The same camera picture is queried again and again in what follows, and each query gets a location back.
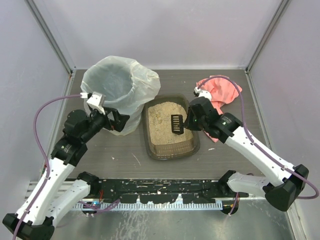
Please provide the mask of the black slotted litter scoop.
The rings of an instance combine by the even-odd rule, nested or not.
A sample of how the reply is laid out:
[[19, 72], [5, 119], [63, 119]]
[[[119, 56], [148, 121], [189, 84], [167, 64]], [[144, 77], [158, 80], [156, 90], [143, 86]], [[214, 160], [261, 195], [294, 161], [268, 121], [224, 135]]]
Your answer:
[[184, 134], [186, 128], [186, 122], [183, 121], [182, 114], [172, 114], [171, 115], [171, 132], [176, 135]]

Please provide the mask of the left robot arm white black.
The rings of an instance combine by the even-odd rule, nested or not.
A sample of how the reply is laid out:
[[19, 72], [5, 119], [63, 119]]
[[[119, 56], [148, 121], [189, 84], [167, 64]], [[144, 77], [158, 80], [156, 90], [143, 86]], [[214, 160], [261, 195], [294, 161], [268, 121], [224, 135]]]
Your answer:
[[100, 191], [99, 178], [82, 172], [72, 186], [56, 198], [58, 190], [88, 150], [87, 142], [102, 129], [121, 132], [130, 118], [114, 108], [105, 110], [112, 113], [112, 119], [97, 109], [90, 114], [80, 109], [68, 114], [63, 137], [55, 144], [44, 175], [21, 208], [6, 214], [2, 220], [14, 238], [49, 240], [58, 223], [76, 203]]

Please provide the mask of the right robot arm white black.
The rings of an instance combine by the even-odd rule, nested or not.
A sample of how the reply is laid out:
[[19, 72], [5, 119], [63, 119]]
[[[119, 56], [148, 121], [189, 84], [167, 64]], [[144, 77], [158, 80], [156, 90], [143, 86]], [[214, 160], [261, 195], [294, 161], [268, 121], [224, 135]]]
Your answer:
[[305, 188], [303, 180], [309, 175], [308, 168], [276, 155], [234, 115], [219, 114], [207, 98], [201, 96], [190, 102], [184, 124], [186, 129], [205, 131], [235, 149], [264, 175], [250, 176], [229, 170], [219, 179], [222, 192], [230, 190], [264, 197], [274, 208], [286, 212]]

